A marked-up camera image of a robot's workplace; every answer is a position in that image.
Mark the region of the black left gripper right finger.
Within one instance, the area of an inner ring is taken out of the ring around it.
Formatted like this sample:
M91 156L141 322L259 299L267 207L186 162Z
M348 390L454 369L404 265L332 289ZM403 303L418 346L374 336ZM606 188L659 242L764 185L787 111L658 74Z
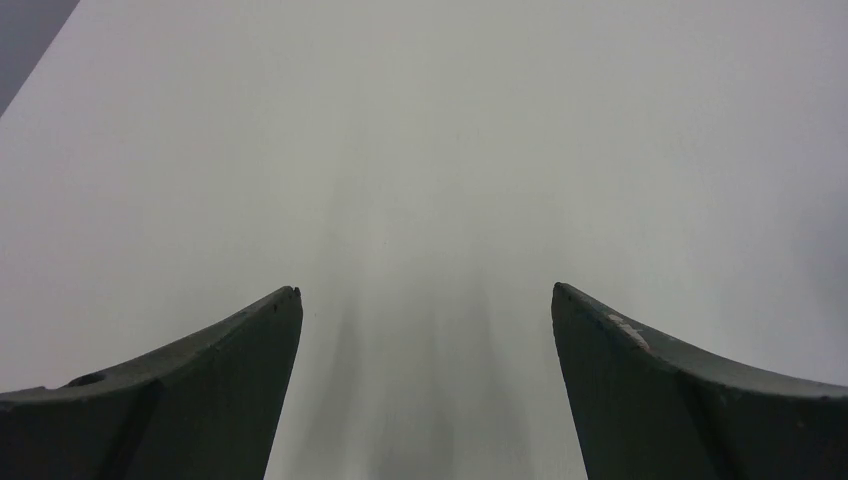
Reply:
M591 479L843 479L847 390L733 361L579 289L552 328Z

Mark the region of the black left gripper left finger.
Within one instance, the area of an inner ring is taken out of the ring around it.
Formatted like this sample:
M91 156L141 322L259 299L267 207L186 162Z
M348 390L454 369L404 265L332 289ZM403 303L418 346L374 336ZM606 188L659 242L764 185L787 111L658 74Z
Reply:
M260 479L301 330L296 287L58 388L1 396L5 479Z

